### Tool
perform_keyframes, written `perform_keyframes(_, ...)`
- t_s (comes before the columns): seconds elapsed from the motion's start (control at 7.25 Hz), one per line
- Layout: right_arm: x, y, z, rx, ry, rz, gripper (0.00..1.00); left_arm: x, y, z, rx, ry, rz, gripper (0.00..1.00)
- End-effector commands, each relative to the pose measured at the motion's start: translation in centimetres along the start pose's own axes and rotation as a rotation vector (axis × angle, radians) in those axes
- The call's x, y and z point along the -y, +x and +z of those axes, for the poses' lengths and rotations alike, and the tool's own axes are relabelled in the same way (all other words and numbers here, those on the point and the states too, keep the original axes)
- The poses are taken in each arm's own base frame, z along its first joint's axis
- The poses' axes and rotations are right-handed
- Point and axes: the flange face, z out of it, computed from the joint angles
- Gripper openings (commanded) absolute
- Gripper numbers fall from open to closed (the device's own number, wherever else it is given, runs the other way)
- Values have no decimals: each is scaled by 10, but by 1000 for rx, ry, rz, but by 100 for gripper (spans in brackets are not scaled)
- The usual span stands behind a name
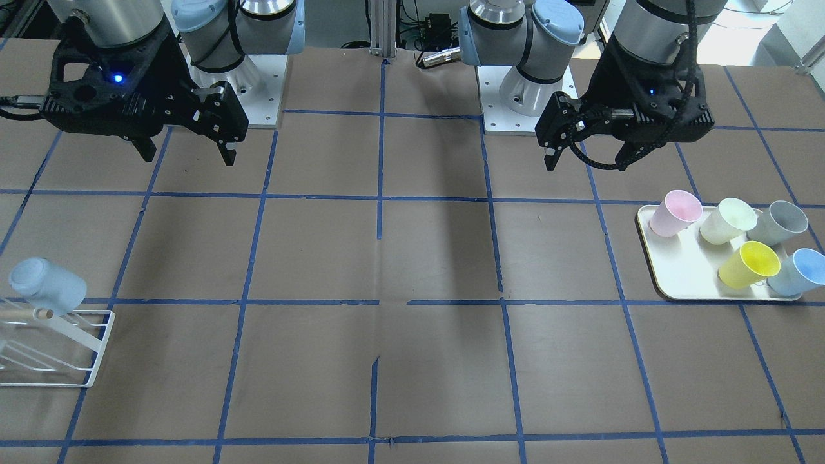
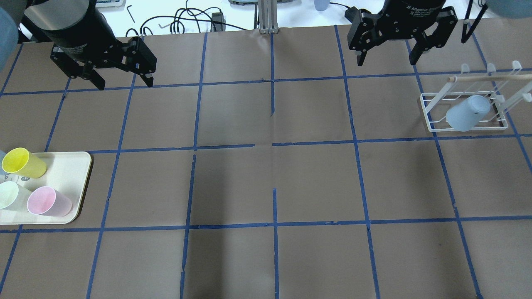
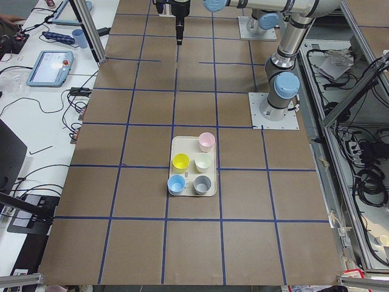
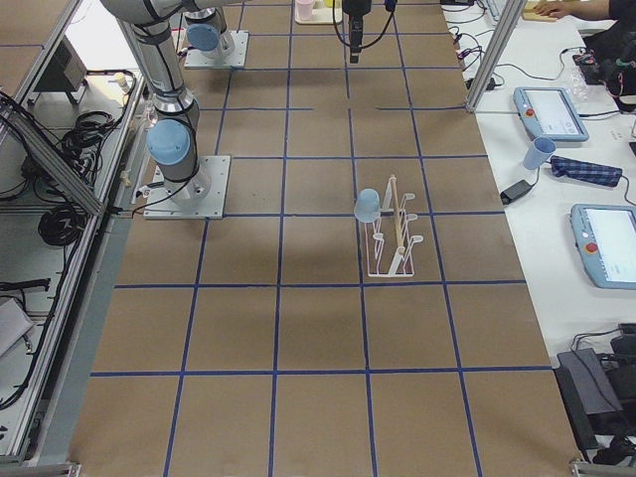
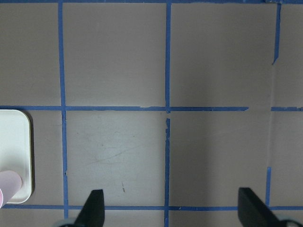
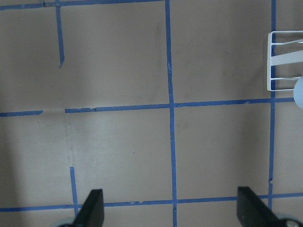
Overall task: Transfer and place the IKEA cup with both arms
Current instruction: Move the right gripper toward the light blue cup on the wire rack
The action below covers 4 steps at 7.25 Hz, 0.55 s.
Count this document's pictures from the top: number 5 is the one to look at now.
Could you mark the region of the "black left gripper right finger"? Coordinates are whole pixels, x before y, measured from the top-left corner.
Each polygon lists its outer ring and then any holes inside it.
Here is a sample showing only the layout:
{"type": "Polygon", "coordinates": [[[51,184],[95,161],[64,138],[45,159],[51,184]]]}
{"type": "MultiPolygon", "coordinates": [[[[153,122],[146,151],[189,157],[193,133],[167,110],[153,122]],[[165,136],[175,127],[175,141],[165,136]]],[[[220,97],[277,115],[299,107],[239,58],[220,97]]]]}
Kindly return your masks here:
{"type": "Polygon", "coordinates": [[[281,227],[280,220],[248,187],[238,189],[238,218],[243,227],[281,227]]]}

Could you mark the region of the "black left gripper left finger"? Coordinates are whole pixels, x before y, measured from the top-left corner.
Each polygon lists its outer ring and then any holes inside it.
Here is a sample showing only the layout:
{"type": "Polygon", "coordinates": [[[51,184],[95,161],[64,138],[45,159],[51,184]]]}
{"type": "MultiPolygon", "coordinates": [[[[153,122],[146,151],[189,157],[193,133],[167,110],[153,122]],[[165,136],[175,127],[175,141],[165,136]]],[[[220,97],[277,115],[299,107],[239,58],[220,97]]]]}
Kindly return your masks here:
{"type": "Polygon", "coordinates": [[[105,222],[103,190],[92,190],[82,210],[77,216],[75,227],[102,227],[105,222]]]}

